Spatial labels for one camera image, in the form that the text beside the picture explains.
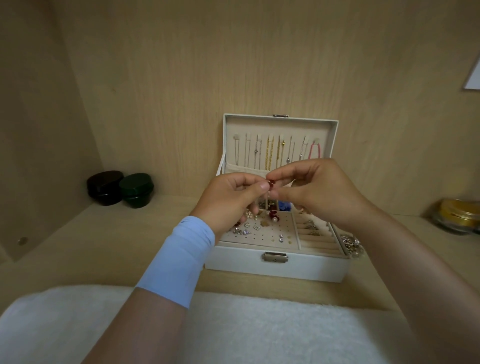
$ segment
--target jewelry compartment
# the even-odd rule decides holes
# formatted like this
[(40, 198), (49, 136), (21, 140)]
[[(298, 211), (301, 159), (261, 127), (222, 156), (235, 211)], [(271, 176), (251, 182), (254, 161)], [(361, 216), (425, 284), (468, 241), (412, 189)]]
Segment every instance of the jewelry compartment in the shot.
[[(248, 172), (265, 177), (293, 161), (329, 158), (337, 128), (335, 120), (225, 114), (217, 175)], [(334, 227), (290, 203), (272, 204), (270, 210), (262, 209), (256, 218), (249, 214), (244, 224), (227, 231), (205, 267), (340, 282), (349, 256)]]

